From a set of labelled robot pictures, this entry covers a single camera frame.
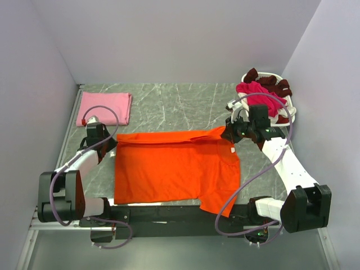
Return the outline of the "orange t shirt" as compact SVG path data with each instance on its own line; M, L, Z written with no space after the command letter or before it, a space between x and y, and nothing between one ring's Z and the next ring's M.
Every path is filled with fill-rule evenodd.
M114 203L198 199L201 210L229 217L241 168L224 130L118 134Z

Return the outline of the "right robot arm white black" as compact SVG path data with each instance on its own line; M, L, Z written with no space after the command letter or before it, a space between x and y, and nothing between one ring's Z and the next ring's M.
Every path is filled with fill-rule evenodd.
M251 105L247 118L243 106L231 101L226 106L231 116L221 137L231 143L249 138L274 165L287 192L285 201L269 196L250 199L247 219L260 224L266 218L284 225L289 233L326 227L329 222L332 193L320 185L301 165L289 146L289 139L279 127L271 126L265 105Z

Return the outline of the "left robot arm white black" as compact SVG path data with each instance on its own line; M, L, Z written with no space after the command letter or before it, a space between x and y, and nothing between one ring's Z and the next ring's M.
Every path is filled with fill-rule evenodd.
M106 226L112 221L108 199L85 197L82 178L116 148L118 142L100 122L87 124L86 132L87 136L70 161L39 176L37 207L40 222L71 222L91 216L99 226Z

